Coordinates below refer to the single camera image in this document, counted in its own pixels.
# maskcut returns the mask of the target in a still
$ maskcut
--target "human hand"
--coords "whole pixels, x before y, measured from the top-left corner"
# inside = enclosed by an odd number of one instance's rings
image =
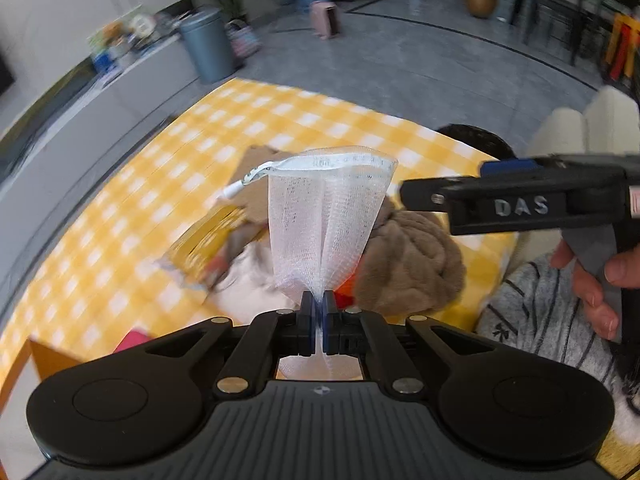
[[[562,240],[550,264],[561,269],[575,258],[569,245]],[[640,245],[632,251],[616,254],[604,267],[604,275],[609,283],[622,288],[640,288]],[[604,301],[602,286],[580,263],[576,262],[572,277],[574,294],[584,303],[584,314],[596,334],[604,339],[613,339],[620,323],[618,314]]]

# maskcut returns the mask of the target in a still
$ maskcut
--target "white mesh pouch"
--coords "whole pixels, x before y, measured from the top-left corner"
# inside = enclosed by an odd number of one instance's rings
[[[322,148],[278,163],[269,175],[276,284],[299,303],[321,300],[355,270],[397,161],[362,146]]]

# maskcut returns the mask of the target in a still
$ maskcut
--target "trash bin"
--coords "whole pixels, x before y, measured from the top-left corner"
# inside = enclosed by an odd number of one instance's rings
[[[185,18],[179,30],[203,83],[215,83],[235,72],[234,52],[219,9]]]

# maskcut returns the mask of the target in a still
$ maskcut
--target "silver bolt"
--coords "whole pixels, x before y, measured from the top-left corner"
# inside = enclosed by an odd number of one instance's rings
[[[249,387],[249,383],[242,377],[225,377],[224,379],[220,379],[216,386],[223,393],[239,394]]]
[[[418,379],[403,377],[396,379],[392,386],[399,394],[416,394],[424,387],[424,384]]]

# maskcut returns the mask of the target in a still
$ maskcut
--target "ribbed surface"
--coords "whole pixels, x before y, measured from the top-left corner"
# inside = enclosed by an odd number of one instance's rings
[[[271,381],[226,402],[185,447],[129,470],[51,462],[33,480],[606,480],[594,463],[557,472],[505,470],[457,448],[427,408],[374,383]]]

